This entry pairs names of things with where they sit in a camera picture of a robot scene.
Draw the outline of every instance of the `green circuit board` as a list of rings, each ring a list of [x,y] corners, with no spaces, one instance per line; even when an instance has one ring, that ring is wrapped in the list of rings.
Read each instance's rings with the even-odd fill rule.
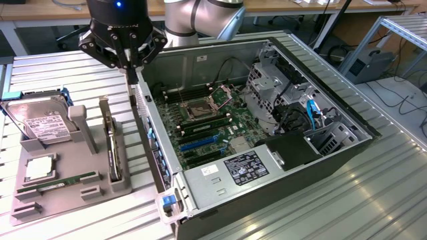
[[[164,100],[155,99],[175,153],[181,167],[185,170],[238,153],[239,149],[231,144],[236,141],[234,141],[234,139],[239,138],[242,140],[244,138],[244,144],[247,144],[246,148],[252,148],[255,143],[267,137],[262,126],[256,122],[256,118],[246,107],[236,88],[232,88],[228,93],[220,88],[215,90],[211,97],[218,107],[227,102],[230,97],[232,98],[218,110],[207,106],[209,103],[209,98],[207,96],[187,101],[183,100],[176,103],[165,103]],[[197,120],[215,117],[219,119],[209,121],[208,124],[200,124],[200,126],[212,126],[212,129],[191,126],[184,129],[185,133],[177,129],[179,125],[191,125]],[[188,129],[200,129],[200,132],[189,135],[189,137],[197,137],[199,135],[207,137],[180,144],[180,141],[187,138],[185,134],[189,132]],[[184,145],[197,143],[199,141],[203,141],[203,139],[209,138],[208,136],[216,136],[216,141],[214,143],[181,151]],[[214,158],[203,159],[203,156],[208,156],[209,154],[215,155],[218,152],[222,152],[222,154],[218,154]]]

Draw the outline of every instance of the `power supply label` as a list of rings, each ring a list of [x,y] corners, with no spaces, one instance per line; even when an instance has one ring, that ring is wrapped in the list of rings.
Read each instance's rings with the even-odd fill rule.
[[[28,124],[31,131],[41,141],[69,136],[61,115],[25,119],[25,124]]]
[[[234,182],[239,186],[252,182],[270,173],[255,151],[250,151],[246,154],[227,159],[224,164]]]

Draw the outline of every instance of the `blue latch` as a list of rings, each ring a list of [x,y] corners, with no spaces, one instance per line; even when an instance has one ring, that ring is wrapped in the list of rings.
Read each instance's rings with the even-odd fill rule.
[[[17,99],[21,99],[21,96],[23,96],[21,91],[4,92],[1,100],[3,101],[17,100]]]
[[[164,196],[163,197],[163,207],[167,208],[173,204],[176,204],[175,195]]]
[[[310,121],[311,121],[312,130],[316,130],[315,119],[314,119],[314,113],[312,112],[316,112],[318,114],[322,114],[320,113],[320,109],[318,108],[315,100],[310,99],[307,101],[307,114],[308,114],[308,118],[310,118]]]

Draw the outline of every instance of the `chair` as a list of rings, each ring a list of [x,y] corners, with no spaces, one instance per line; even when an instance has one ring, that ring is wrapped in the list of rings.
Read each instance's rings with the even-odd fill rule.
[[[284,20],[294,20],[296,21],[295,30],[300,29],[300,25],[304,21],[304,15],[299,15],[298,17],[288,17],[288,16],[274,16],[271,20],[268,20],[268,24],[272,25],[276,18],[283,18]]]

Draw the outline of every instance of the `wooden desk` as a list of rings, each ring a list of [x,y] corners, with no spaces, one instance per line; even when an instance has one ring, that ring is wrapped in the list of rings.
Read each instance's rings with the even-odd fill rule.
[[[67,0],[67,3],[81,3],[85,0]],[[148,1],[148,15],[152,21],[164,20],[164,0],[147,0]],[[414,1],[404,0],[406,13],[414,10]],[[296,4],[291,0],[244,0],[246,16],[287,16],[287,15],[312,15],[324,12],[326,5],[318,3]],[[320,43],[326,32],[328,31],[338,12],[344,4],[342,0],[338,4],[331,4],[326,13],[331,14],[328,22],[324,26],[323,32],[318,39],[316,45]],[[77,11],[67,7],[57,6],[52,0],[27,0],[27,4],[4,5],[0,9],[0,30],[7,38],[7,41],[17,56],[28,55],[25,45],[20,40],[16,33],[16,28],[27,27],[51,27],[51,26],[69,26],[69,25],[87,25],[89,24],[89,11],[87,6],[81,6],[83,10]],[[363,12],[392,12],[395,6],[372,6],[363,0],[352,0],[352,4],[346,12],[363,13]]]
[[[85,0],[67,0],[67,4],[79,4]],[[165,4],[163,0],[148,0],[149,16],[164,16]],[[81,6],[81,11],[56,5],[52,0],[27,0],[25,4],[4,5],[1,18],[5,21],[55,20],[55,19],[88,19],[91,17],[88,6]]]

